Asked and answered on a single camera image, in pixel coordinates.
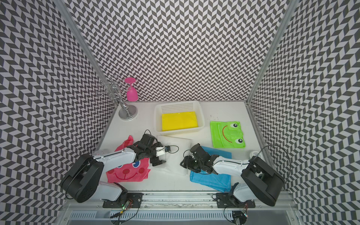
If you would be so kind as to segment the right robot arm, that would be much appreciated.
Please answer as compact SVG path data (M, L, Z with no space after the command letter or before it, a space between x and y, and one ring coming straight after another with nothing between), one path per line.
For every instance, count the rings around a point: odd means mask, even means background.
M248 161L225 158L220 155L210 155L200 144L188 150L180 166L195 173L227 174L241 177L244 183L235 183L227 194L227 200L234 207L251 200L259 200L268 206L275 206L285 185L283 176L269 166L259 155Z

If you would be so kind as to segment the white raincoat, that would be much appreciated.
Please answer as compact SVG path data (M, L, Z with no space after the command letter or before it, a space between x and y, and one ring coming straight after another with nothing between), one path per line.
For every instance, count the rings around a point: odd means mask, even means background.
M165 163L159 166L150 166L151 171L186 176L188 169L180 166L180 163L184 159L184 152L190 149L192 141L190 139L170 136L156 136L156 138L163 146L170 146L171 153L161 155L159 159L164 160Z

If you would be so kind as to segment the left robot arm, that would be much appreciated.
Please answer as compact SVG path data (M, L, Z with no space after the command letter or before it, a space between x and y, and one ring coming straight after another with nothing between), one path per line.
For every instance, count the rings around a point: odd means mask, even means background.
M78 203L86 202L89 199L118 201L126 189L117 183L102 181L102 175L120 166L139 162L144 158L157 158L157 144L156 137L151 134L143 134L140 141L121 151L101 156L83 154L65 173L60 182L60 188L65 191L65 195L70 195Z

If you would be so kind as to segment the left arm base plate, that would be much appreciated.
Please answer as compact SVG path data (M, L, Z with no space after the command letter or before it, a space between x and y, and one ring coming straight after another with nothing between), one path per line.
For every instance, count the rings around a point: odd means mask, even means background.
M143 193L140 192L126 193L126 194L122 193L116 201L105 200L102 207L120 209L125 206L126 202L130 202L130 207L132 209L138 209L141 206L142 200L143 200Z

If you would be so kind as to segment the yellow raincoat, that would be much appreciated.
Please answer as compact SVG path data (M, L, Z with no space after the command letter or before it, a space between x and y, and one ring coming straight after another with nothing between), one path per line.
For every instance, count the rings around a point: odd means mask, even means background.
M198 121L195 112L177 112L162 115L162 131L173 131L197 127Z

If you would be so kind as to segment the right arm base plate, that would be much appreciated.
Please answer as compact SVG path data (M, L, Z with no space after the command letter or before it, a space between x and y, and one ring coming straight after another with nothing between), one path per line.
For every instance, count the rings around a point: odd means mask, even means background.
M217 207L224 209L226 207L230 208L245 208L246 206L251 209L255 208L255 202L253 200L247 200L246 202L241 202L234 196L230 196L229 193L216 193L215 201L217 202Z

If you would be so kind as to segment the blue raincoat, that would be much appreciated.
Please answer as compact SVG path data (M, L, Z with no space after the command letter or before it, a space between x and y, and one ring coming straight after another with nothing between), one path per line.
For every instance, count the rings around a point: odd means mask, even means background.
M202 146L202 148L209 155L219 155L225 158L232 158L232 154L227 151L221 151L209 147ZM190 181L194 183L198 183L207 187L210 187L219 192L229 192L231 189L231 176L227 174L208 174L206 175L204 171L202 174L199 173L190 173Z

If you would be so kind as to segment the white plastic basket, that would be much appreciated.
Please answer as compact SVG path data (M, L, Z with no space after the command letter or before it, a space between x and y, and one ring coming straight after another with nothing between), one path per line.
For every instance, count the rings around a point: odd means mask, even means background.
M185 113L185 112L195 112L198 127L187 128L187 129L177 129L171 131L163 131L162 129L162 115L169 113ZM203 115L203 110L198 101L183 101L183 102L170 102L159 104L155 106L154 109L154 129L155 131L163 136L171 136L177 134L185 134L191 132L198 132L205 127L205 118Z

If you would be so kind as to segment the pink bunny raincoat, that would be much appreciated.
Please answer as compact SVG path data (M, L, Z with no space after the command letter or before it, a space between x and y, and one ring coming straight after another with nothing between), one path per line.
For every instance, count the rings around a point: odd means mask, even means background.
M131 164L119 166L106 172L107 182L142 182L148 179L149 172L151 171L149 165L149 159L144 158Z

